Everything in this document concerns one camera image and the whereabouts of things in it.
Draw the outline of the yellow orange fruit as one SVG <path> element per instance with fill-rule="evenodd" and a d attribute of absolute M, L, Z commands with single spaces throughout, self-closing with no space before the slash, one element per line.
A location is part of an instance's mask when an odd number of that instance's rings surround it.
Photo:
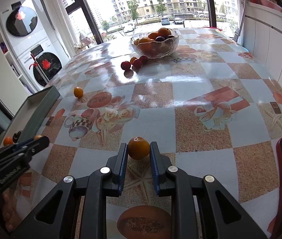
<path fill-rule="evenodd" d="M 81 98 L 84 95 L 84 90 L 81 87 L 75 87 L 73 90 L 74 97 Z"/>

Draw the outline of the orange in tray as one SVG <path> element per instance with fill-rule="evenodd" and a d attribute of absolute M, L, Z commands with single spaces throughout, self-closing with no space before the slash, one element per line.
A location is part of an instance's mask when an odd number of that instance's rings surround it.
<path fill-rule="evenodd" d="M 7 137 L 4 138 L 4 140 L 3 140 L 3 146 L 4 147 L 10 146 L 10 145 L 13 145 L 13 144 L 14 144 L 14 141 L 13 141 L 12 137 L 7 136 Z"/>

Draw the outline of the dark plum in tray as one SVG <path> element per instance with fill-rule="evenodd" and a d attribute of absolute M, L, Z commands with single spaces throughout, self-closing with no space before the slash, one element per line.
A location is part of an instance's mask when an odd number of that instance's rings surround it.
<path fill-rule="evenodd" d="M 18 131 L 18 132 L 16 132 L 16 133 L 14 133 L 13 136 L 12 136 L 12 141 L 13 141 L 14 143 L 17 143 L 17 142 L 18 142 L 18 139 L 19 139 L 20 136 L 21 136 L 21 134 L 22 134 L 22 130 L 21 130 L 21 131 Z"/>

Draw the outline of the green white tray box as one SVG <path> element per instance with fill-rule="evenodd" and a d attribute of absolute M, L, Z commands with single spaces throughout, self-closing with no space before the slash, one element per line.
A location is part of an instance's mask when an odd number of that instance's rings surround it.
<path fill-rule="evenodd" d="M 8 128 L 0 135 L 0 148 L 3 147 L 5 137 L 12 137 L 18 131 L 21 131 L 18 142 L 34 137 L 59 97 L 60 93 L 55 86 L 29 96 L 17 111 Z"/>

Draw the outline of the red white mop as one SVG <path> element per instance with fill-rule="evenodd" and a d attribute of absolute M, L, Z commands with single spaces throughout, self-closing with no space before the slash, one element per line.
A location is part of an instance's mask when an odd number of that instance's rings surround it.
<path fill-rule="evenodd" d="M 31 53 L 31 59 L 33 59 L 33 63 L 30 64 L 29 70 L 33 70 L 34 78 L 38 84 L 40 84 L 42 87 L 46 86 L 49 83 L 49 79 L 45 75 L 33 53 Z"/>

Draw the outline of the lower washing machine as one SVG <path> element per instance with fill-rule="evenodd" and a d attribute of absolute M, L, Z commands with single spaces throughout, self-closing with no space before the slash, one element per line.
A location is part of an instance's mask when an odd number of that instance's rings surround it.
<path fill-rule="evenodd" d="M 35 80 L 33 70 L 29 70 L 30 64 L 33 63 L 31 53 L 35 56 L 49 80 L 69 61 L 69 56 L 65 53 L 61 44 L 58 41 L 51 42 L 47 37 L 37 40 L 34 35 L 28 36 L 14 47 L 14 52 L 26 76 L 38 91 L 44 87 Z"/>

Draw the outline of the white storage shelf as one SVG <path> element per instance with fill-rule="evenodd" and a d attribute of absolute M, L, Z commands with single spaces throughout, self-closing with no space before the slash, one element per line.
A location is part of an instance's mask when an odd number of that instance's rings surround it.
<path fill-rule="evenodd" d="M 29 94 L 37 93 L 38 90 L 33 86 L 31 81 L 28 79 L 25 71 L 22 69 L 22 67 L 18 63 L 16 57 L 14 56 L 14 53 L 13 53 L 12 49 L 10 48 L 10 46 L 8 44 L 8 39 L 5 37 L 5 34 L 3 32 L 3 27 L 2 27 L 1 23 L 0 23 L 0 49 L 1 49 L 8 65 L 10 66 L 12 71 L 14 72 L 14 75 L 16 75 L 17 79 L 23 85 L 25 90 Z"/>

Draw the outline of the upper dryer machine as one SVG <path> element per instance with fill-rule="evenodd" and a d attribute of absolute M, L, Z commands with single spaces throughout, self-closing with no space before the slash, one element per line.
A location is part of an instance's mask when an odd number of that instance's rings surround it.
<path fill-rule="evenodd" d="M 32 0 L 0 0 L 0 21 L 16 57 L 48 38 Z"/>

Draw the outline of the red cherry tomato left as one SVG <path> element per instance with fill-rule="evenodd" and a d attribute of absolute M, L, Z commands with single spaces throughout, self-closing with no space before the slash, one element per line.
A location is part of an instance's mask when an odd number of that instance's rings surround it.
<path fill-rule="evenodd" d="M 127 71 L 131 68 L 131 64 L 129 61 L 122 62 L 120 66 L 124 71 Z"/>

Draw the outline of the red cherry tomato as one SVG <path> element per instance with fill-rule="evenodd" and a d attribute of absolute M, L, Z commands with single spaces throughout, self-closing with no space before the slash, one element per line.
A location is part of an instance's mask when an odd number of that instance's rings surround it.
<path fill-rule="evenodd" d="M 132 65 L 135 69 L 139 69 L 142 67 L 142 61 L 140 59 L 135 59 Z"/>
<path fill-rule="evenodd" d="M 124 71 L 127 71 L 131 68 L 131 64 L 129 61 L 122 62 L 120 66 Z"/>

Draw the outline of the orange cherry tomato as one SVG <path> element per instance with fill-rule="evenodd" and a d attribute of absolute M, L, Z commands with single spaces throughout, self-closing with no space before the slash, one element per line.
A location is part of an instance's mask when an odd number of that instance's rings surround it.
<path fill-rule="evenodd" d="M 137 57 L 132 57 L 132 58 L 130 59 L 130 63 L 133 64 L 133 62 L 134 62 L 136 59 L 137 59 Z"/>

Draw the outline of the red cherry tomato right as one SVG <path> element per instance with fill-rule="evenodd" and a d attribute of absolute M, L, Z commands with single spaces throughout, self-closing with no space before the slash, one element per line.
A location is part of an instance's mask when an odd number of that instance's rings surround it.
<path fill-rule="evenodd" d="M 142 67 L 142 61 L 140 59 L 135 59 L 132 65 L 135 69 L 139 69 Z"/>

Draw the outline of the glass fruit bowl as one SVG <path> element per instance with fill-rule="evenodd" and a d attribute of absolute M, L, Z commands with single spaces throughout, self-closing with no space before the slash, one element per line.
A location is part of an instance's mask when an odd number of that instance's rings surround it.
<path fill-rule="evenodd" d="M 131 37 L 130 45 L 134 52 L 139 56 L 146 56 L 149 59 L 159 59 L 172 55 L 178 47 L 179 35 L 176 31 L 171 30 L 172 37 L 168 37 L 163 41 L 152 40 L 150 42 L 139 42 L 142 38 L 150 33 L 137 34 Z"/>

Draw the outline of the white cabinet counter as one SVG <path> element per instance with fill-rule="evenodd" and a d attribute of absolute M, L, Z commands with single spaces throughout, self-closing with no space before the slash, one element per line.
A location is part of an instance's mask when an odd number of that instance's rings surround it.
<path fill-rule="evenodd" d="M 243 23 L 243 46 L 282 87 L 282 12 L 247 3 Z"/>

